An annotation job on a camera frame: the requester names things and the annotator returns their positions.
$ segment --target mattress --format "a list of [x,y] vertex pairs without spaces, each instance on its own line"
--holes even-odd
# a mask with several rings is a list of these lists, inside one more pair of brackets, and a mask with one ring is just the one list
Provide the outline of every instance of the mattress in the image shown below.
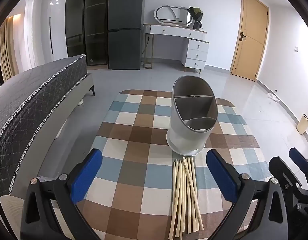
[[80,55],[27,70],[0,87],[0,196],[8,194],[38,126],[86,74],[85,55]]

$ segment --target beige curtain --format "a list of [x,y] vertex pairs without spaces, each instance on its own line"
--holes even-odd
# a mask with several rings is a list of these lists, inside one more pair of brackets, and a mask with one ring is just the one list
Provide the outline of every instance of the beige curtain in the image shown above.
[[13,16],[0,27],[0,65],[4,82],[19,74],[13,42]]

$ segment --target refrigerator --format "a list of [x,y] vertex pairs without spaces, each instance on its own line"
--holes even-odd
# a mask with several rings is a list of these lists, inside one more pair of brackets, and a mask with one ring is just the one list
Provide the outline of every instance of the refrigerator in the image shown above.
[[109,0],[109,69],[140,69],[145,0]]

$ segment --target checkered tablecloth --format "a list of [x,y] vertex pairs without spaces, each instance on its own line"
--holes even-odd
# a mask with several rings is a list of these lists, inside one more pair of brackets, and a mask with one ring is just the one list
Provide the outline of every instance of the checkered tablecloth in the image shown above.
[[[102,151],[103,164],[79,208],[105,240],[168,238],[172,163],[182,158],[166,142],[171,97],[171,92],[122,91],[97,133],[92,147]],[[204,230],[184,234],[183,239],[209,237],[231,206],[207,168],[208,150],[217,149],[239,173],[264,181],[270,177],[264,156],[243,117],[229,101],[217,99],[217,104],[218,122],[206,148],[194,158]],[[242,228],[248,225],[255,204],[252,202]]]

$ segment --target metal screw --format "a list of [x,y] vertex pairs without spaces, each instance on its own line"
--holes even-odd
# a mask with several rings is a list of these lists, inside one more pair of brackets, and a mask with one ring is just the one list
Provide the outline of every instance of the metal screw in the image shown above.
[[274,184],[277,184],[277,183],[278,183],[278,179],[276,179],[276,178],[271,178],[271,182],[273,182]]
[[59,180],[66,180],[67,179],[67,175],[66,174],[61,174],[59,176]]
[[250,176],[247,173],[242,173],[241,174],[242,179],[248,180]]
[[31,184],[34,185],[37,183],[37,178],[31,179]]

